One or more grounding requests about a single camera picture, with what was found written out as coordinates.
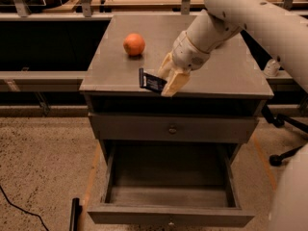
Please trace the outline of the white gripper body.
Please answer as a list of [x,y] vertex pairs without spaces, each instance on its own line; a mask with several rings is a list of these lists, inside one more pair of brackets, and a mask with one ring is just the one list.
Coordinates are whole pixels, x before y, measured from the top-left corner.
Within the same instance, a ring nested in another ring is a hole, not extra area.
[[210,58],[209,45],[203,33],[182,31],[172,45],[173,63],[186,70],[198,70]]

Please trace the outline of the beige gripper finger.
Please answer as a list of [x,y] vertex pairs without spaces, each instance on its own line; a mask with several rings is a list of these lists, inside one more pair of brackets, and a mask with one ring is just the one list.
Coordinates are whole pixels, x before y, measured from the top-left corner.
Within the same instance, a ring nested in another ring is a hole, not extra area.
[[162,79],[166,79],[169,75],[169,72],[171,70],[171,64],[172,64],[172,54],[167,53],[161,66],[158,70],[158,77]]
[[191,74],[183,68],[172,67],[166,80],[167,83],[162,91],[162,96],[171,97],[182,89],[190,80]]

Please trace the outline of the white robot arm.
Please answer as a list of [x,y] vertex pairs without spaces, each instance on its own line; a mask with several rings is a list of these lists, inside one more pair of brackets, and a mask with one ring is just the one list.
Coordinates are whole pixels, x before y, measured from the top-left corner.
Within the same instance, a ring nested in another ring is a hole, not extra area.
[[[172,96],[211,52],[241,30],[248,32],[308,91],[308,21],[266,0],[204,0],[206,10],[173,43],[158,71]],[[308,144],[288,162],[269,213],[269,231],[308,231]]]

